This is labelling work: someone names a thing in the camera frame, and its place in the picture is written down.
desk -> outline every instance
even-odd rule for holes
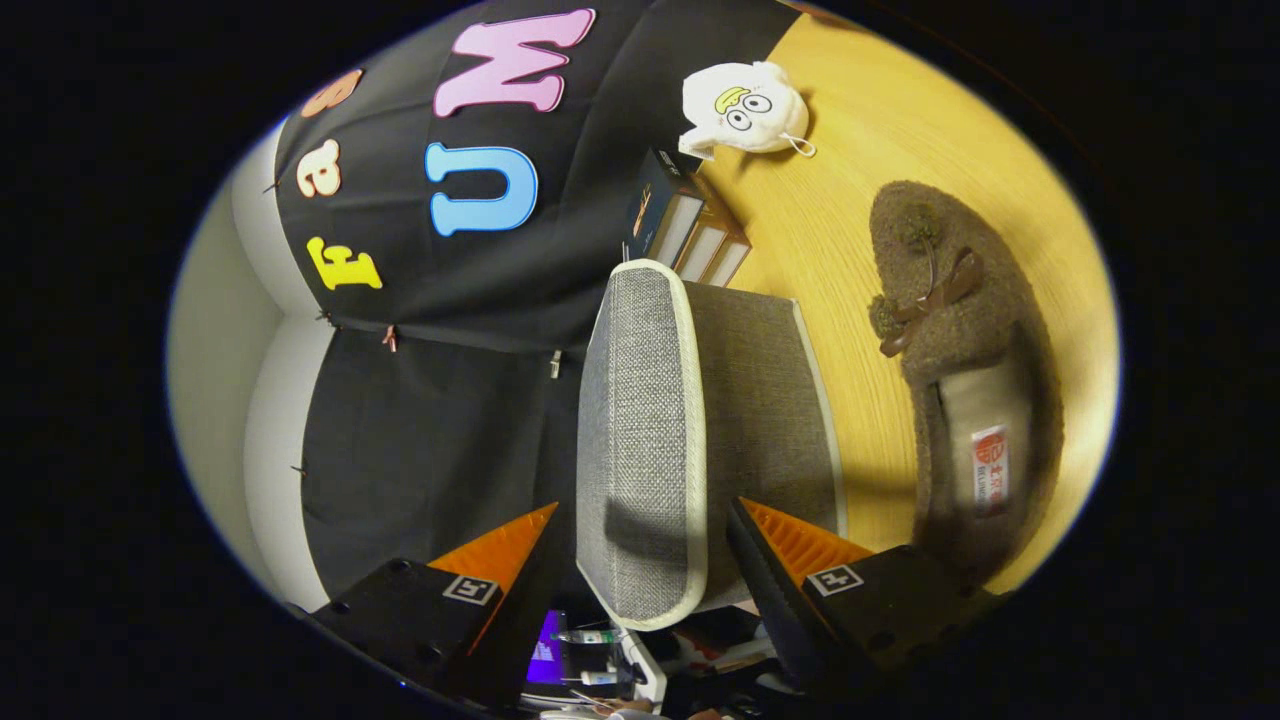
[[[1053,168],[982,99],[856,27],[801,15],[769,55],[810,109],[818,154],[717,147],[700,172],[754,249],[730,287],[800,301],[831,400],[849,539],[882,551],[911,537],[916,459],[899,360],[878,351],[867,305],[881,292],[868,217],[884,183],[955,195],[1009,243],[1057,359],[1064,436],[1046,519],[987,588],[1021,584],[1070,529],[1106,457],[1119,402],[1119,327],[1106,265]]]

plush keychain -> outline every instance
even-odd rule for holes
[[[773,63],[723,63],[689,76],[685,117],[695,127],[680,136],[678,149],[703,160],[714,160],[712,149],[717,145],[748,152],[773,152],[790,145],[806,158],[817,152],[804,138],[809,108],[791,87],[786,70]]]

stack of books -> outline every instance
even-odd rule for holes
[[[645,154],[627,220],[623,261],[649,258],[689,282],[724,287],[751,251],[716,188],[662,149]]]

brown slipper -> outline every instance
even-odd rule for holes
[[[1062,448],[1048,331],[995,229],[925,184],[881,188],[870,213],[884,295],[870,318],[901,356],[919,457],[913,543],[983,583],[1039,524]]]

felt letter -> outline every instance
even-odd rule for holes
[[[595,10],[580,9],[507,23],[476,23],[462,31],[453,42],[453,51],[489,58],[489,61],[436,88],[436,117],[447,118],[463,105],[485,102],[529,102],[540,113],[554,110],[564,95],[564,78],[552,74],[536,82],[511,81],[558,68],[568,63],[568,58],[526,44],[553,42],[558,47],[572,47],[586,37],[594,22]]]
[[[311,254],[320,279],[329,290],[334,290],[339,284],[367,284],[374,290],[383,287],[383,279],[378,277],[374,259],[367,252],[361,252],[355,261],[348,263],[347,260],[352,255],[349,247],[340,245],[325,247],[324,240],[319,237],[312,237],[311,242],[307,242],[307,252]]]
[[[321,110],[328,110],[334,105],[338,105],[343,100],[351,97],[351,94],[356,91],[356,85],[360,83],[360,76],[365,74],[365,70],[351,70],[349,73],[342,76],[340,78],[333,81],[328,87],[316,92],[307,100],[307,104],[302,106],[300,113],[303,118],[311,118],[320,114]]]
[[[463,170],[499,172],[507,178],[507,192],[495,200],[453,200],[436,192],[431,196],[431,223],[442,236],[457,231],[509,231],[534,211],[538,170],[524,152],[511,147],[448,150],[439,142],[426,147],[426,177],[431,182]]]
[[[305,197],[315,197],[317,192],[328,197],[338,192],[339,187],[342,174],[338,172],[338,141],[326,140],[298,160],[298,190]]]

